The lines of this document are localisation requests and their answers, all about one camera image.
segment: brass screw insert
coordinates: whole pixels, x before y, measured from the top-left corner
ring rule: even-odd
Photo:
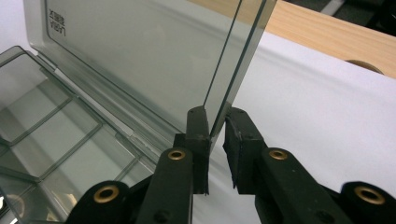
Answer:
[[[288,158],[288,154],[286,152],[277,149],[270,151],[270,156],[279,161],[283,161]]]
[[[184,157],[186,157],[186,153],[184,151],[182,151],[182,150],[179,150],[179,149],[172,150],[168,154],[168,158],[173,160],[173,161],[183,160]]]
[[[355,193],[367,203],[373,204],[383,204],[385,202],[384,196],[378,193],[374,189],[370,189],[367,187],[359,186],[355,188]]]
[[[96,203],[108,203],[117,198],[120,191],[115,185],[103,186],[95,192],[93,199]]]

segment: hinged lid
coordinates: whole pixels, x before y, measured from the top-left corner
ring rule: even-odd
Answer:
[[[161,149],[198,105],[217,134],[274,4],[24,1],[29,41],[56,73]]]

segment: wooden table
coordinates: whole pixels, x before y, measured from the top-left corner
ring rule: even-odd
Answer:
[[[190,0],[232,16],[235,0]],[[246,1],[241,21],[249,21],[258,0]],[[278,0],[266,31],[342,60],[359,60],[396,78],[396,37]]]

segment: white table surface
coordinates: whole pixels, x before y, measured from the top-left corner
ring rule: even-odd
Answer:
[[[0,0],[0,52],[31,49],[21,1]],[[322,185],[364,181],[396,196],[396,80],[265,33],[233,106],[246,110],[269,147],[292,152]],[[209,171],[210,195],[194,196],[193,223],[259,223],[239,196],[223,136]]]

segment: transparent plastic container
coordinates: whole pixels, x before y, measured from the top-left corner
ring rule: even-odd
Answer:
[[[152,175],[191,108],[216,140],[275,0],[210,2],[24,1],[38,55],[0,54],[0,190],[20,223]]]

